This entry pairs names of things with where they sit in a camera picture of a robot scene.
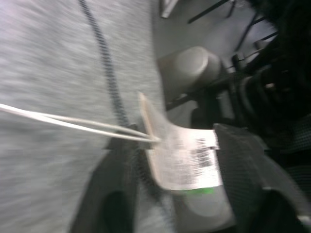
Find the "silver robot body part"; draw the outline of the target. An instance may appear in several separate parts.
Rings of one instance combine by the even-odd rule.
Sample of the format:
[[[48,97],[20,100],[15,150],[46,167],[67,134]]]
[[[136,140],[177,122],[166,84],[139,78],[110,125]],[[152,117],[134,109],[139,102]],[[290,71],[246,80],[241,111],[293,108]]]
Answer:
[[[235,226],[223,186],[175,192],[173,207],[178,233],[214,233]]]
[[[225,74],[221,59],[201,46],[170,53],[157,64],[166,102],[195,92]]]

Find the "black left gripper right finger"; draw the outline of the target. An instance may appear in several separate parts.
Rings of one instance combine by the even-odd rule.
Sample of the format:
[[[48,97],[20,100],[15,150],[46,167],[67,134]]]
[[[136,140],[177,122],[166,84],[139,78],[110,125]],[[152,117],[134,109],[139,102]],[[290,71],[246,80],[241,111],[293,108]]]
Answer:
[[[266,145],[236,127],[215,124],[216,152],[237,233],[311,233],[311,201],[268,157]]]

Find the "black metal stand frame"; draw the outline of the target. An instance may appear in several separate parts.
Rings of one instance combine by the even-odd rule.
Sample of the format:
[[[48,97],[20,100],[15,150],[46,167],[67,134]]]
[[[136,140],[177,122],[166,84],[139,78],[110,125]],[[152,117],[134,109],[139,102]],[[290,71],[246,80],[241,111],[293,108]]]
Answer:
[[[217,55],[250,51],[252,44],[276,32],[247,0],[194,0],[187,35]]]

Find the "white paper barcode tag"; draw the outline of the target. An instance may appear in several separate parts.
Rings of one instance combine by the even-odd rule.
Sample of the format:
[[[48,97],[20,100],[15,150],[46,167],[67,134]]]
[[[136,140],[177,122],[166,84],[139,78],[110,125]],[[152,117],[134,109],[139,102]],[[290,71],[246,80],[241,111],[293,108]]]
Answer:
[[[139,101],[146,133],[157,140],[147,153],[156,184],[173,192],[222,186],[216,132],[172,124],[144,94]]]

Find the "gray zip jacket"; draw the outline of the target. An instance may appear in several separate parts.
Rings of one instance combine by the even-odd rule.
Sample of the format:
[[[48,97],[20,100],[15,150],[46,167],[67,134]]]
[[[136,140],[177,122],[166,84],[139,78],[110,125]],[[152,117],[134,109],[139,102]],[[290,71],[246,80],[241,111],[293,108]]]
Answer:
[[[85,0],[108,44],[127,117],[164,110],[158,0]],[[99,43],[79,0],[0,0],[0,103],[116,124]],[[0,233],[69,233],[108,138],[0,111]]]

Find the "silver metal bar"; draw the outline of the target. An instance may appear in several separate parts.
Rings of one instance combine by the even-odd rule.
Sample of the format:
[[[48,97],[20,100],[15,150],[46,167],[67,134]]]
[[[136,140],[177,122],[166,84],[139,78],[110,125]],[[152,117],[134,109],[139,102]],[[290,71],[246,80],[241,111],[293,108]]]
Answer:
[[[168,18],[180,0],[160,0],[160,16]]]

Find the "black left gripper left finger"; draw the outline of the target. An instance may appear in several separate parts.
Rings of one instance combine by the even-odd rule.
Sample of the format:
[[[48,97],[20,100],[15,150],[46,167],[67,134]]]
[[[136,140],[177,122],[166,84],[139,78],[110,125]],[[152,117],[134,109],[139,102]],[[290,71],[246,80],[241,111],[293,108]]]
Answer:
[[[138,142],[112,138],[87,183],[69,233],[134,233]]]

